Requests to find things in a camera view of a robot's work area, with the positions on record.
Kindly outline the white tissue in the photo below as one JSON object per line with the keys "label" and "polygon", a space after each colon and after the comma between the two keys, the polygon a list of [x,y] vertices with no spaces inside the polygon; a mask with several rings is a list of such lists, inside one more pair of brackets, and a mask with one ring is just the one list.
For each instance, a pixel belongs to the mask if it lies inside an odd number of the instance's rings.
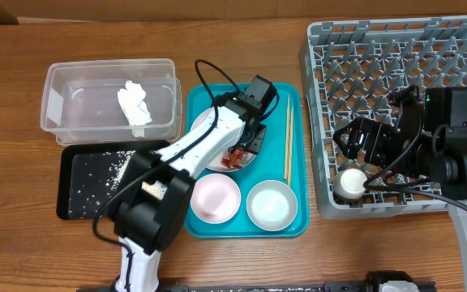
{"label": "white tissue", "polygon": [[145,126],[152,121],[144,101],[146,92],[140,84],[128,80],[125,83],[125,88],[121,88],[117,95],[118,103],[130,126]]}

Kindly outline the red snack wrapper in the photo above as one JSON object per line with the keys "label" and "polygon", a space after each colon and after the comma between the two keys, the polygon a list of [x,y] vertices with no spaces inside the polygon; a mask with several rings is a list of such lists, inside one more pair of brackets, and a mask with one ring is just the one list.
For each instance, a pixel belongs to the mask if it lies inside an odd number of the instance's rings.
{"label": "red snack wrapper", "polygon": [[246,165],[247,153],[237,149],[233,152],[226,151],[221,159],[221,164],[228,169],[242,169]]}

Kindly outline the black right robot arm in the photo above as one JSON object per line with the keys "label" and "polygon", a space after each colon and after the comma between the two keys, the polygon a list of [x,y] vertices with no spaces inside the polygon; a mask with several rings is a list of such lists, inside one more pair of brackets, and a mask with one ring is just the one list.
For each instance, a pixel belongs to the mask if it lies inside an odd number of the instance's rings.
{"label": "black right robot arm", "polygon": [[467,87],[416,85],[390,92],[398,109],[395,125],[355,118],[333,135],[348,159],[364,152],[380,171],[362,187],[367,191],[422,195],[448,204],[461,249],[467,290]]}

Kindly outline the pink bowl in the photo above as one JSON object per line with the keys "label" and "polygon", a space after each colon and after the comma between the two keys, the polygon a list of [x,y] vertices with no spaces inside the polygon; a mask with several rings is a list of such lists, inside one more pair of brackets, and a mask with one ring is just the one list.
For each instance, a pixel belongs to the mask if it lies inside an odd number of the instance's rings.
{"label": "pink bowl", "polygon": [[196,182],[190,206],[201,221],[221,224],[234,217],[241,201],[237,183],[227,175],[214,173]]}

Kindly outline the white cup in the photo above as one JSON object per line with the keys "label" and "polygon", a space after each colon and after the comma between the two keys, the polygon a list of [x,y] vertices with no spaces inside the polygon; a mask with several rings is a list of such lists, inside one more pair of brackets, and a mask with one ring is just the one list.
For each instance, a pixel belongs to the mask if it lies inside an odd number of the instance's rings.
{"label": "white cup", "polygon": [[332,180],[333,192],[346,201],[360,200],[366,191],[363,183],[367,176],[358,169],[346,169]]}

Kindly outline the pile of rice grains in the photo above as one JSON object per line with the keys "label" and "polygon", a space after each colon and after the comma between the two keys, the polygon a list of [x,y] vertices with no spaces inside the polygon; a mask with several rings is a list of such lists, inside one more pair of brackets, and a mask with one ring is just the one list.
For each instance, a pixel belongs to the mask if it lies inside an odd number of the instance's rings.
{"label": "pile of rice grains", "polygon": [[71,165],[67,218],[91,219],[117,192],[135,150],[77,154]]}

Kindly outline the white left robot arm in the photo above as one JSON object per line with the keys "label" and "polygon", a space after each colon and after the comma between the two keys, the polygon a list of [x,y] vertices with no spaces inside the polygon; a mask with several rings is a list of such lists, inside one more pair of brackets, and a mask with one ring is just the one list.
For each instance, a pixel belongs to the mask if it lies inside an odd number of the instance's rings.
{"label": "white left robot arm", "polygon": [[157,290],[161,253],[182,227],[197,176],[226,151],[258,154],[262,121],[278,101],[275,86],[257,75],[245,90],[214,97],[209,115],[174,144],[135,152],[105,211],[122,249],[114,291]]}

